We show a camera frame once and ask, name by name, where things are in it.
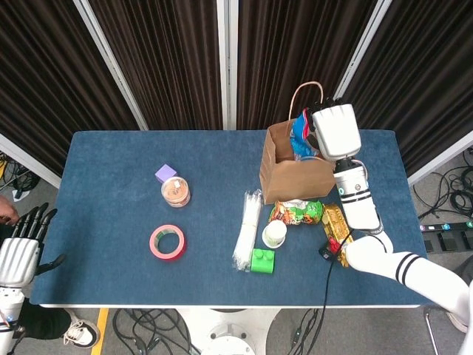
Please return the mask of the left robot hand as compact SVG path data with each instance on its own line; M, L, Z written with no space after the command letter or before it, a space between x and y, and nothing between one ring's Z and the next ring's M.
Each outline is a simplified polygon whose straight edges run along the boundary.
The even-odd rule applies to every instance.
M41 264L44 239L57 213L47 211L48 203L32 208L21 216L13 230L1 243L1 287L23 288L41 274L59 267L66 259L58 255L53 261Z

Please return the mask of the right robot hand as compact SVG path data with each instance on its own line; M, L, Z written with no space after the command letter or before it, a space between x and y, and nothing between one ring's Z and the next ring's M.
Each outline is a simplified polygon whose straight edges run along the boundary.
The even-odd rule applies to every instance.
M335 162L359 152L361 137L352 104L342 98L327 98L308 112L319 151L326 160Z

